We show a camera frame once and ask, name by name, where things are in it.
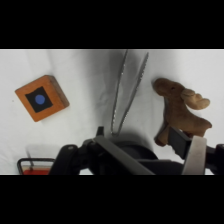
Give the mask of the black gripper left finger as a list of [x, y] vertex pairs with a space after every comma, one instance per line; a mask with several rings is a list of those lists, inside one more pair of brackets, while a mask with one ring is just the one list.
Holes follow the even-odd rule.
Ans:
[[152, 175], [140, 161], [155, 159], [155, 154], [137, 142], [115, 143], [104, 136], [99, 126], [96, 135], [80, 147], [63, 146], [50, 169], [50, 175], [79, 175], [89, 169], [93, 175]]

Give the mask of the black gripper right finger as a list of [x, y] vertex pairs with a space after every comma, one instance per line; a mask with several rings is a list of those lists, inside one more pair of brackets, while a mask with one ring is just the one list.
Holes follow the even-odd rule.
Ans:
[[169, 129], [168, 144], [184, 160], [183, 175], [203, 175], [205, 169], [215, 175], [224, 175], [224, 144], [213, 148], [207, 145], [206, 138], [189, 138], [173, 127]]

